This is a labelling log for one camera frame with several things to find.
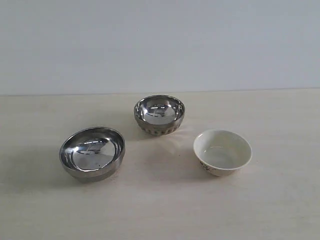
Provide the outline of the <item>small ribbed steel bowl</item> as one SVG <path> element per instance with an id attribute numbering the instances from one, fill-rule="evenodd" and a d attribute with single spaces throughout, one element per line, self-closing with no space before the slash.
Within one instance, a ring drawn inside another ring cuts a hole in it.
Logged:
<path id="1" fill-rule="evenodd" d="M 133 114 L 137 125 L 152 136 L 165 136 L 176 131 L 185 116 L 184 103 L 170 95 L 151 95 L 138 101 Z"/>

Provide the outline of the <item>white ceramic floral bowl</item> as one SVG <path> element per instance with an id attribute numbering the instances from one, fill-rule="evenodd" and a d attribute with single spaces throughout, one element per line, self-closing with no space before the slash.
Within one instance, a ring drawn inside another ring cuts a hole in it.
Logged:
<path id="1" fill-rule="evenodd" d="M 225 129 L 208 129 L 197 135 L 193 151 L 202 168 L 224 177 L 245 167 L 252 159 L 252 147 L 241 135 Z"/>

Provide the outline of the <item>large stainless steel bowl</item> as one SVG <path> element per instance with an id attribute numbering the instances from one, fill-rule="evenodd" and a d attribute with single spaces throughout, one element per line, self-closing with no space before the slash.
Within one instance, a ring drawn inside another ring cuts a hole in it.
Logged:
<path id="1" fill-rule="evenodd" d="M 60 147 L 59 160 L 64 170 L 81 183 L 111 177 L 121 166 L 125 139 L 109 127 L 90 127 L 70 136 Z"/>

